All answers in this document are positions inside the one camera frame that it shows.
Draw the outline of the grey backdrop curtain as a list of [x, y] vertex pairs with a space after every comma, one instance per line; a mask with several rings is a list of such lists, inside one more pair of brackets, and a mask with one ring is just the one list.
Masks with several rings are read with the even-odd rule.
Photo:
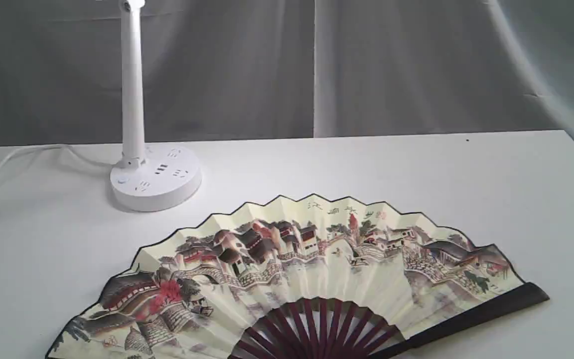
[[[117, 0], [0, 0], [0, 146], [121, 140]], [[563, 129], [574, 0], [148, 0], [146, 140]]]

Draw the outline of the painted paper folding fan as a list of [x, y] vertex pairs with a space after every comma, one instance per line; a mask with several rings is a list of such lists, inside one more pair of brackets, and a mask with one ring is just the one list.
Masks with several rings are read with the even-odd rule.
[[139, 248], [45, 356], [390, 359], [548, 300], [424, 213], [280, 195]]

